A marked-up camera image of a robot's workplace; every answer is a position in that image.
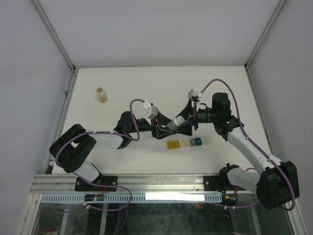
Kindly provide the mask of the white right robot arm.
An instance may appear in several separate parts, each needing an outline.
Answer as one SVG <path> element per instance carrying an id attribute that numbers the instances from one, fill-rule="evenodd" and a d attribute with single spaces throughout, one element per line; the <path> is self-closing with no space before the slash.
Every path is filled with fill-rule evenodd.
<path id="1" fill-rule="evenodd" d="M 256 195 L 259 202 L 268 210 L 291 202 L 292 210 L 299 197 L 299 183 L 296 166 L 283 162 L 265 152 L 244 129 L 238 116 L 231 113 L 230 100 L 226 93 L 215 93 L 211 107 L 202 105 L 202 93 L 188 92 L 188 103 L 183 109 L 187 113 L 185 122 L 180 126 L 184 131 L 197 130 L 200 123 L 211 123 L 218 135 L 233 145 L 252 164 L 255 172 L 244 170 L 236 164 L 227 163 L 219 171 L 218 178 L 209 186 L 221 193 L 227 189 L 240 187 Z"/>

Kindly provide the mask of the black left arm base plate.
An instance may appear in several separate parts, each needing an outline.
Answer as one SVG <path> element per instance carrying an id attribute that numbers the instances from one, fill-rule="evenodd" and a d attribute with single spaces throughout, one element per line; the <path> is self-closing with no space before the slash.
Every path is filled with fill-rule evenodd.
<path id="1" fill-rule="evenodd" d="M 76 184 L 75 184 L 75 191 L 78 192 L 108 192 L 108 191 L 116 191 L 118 183 L 118 177 L 117 176 L 106 176 L 101 175 L 97 177 L 93 182 L 87 183 L 84 180 L 82 180 L 80 177 L 77 177 Z"/>

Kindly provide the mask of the weekly pill organizer strip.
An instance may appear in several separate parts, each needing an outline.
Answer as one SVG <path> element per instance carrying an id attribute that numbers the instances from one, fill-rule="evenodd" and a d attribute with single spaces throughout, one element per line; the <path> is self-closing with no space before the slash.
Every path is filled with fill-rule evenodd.
<path id="1" fill-rule="evenodd" d="M 183 141 L 185 143 L 185 147 L 182 147 L 180 142 Z M 213 141 L 210 137 L 193 137 L 186 139 L 172 139 L 168 140 L 166 143 L 168 150 L 181 149 L 181 148 L 190 148 L 190 147 L 199 147 L 204 145 L 209 145 Z"/>

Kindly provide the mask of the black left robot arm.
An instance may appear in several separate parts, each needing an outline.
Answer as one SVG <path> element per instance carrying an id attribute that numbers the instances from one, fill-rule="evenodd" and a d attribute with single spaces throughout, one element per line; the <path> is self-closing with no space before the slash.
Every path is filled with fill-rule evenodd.
<path id="1" fill-rule="evenodd" d="M 80 124 L 70 127 L 49 148 L 55 164 L 66 173 L 73 173 L 85 179 L 85 184 L 92 190 L 102 186 L 101 172 L 87 160 L 91 151 L 96 149 L 123 149 L 135 138 L 132 133 L 151 132 L 153 138 L 182 134 L 192 135 L 191 112 L 182 112 L 169 119 L 160 112 L 152 115 L 152 119 L 136 119 L 132 112 L 124 112 L 117 126 L 111 131 L 88 131 Z"/>

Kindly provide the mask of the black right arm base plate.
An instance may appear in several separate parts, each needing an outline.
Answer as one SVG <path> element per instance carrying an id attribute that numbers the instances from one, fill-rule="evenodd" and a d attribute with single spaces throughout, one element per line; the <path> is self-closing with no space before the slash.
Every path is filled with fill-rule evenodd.
<path id="1" fill-rule="evenodd" d="M 245 191 L 245 189 L 239 186 L 225 183 L 220 175 L 203 176 L 203 187 L 204 191 L 218 191 L 221 193 L 226 193 L 227 191 L 234 192 L 235 189 L 237 189 L 238 191 Z"/>

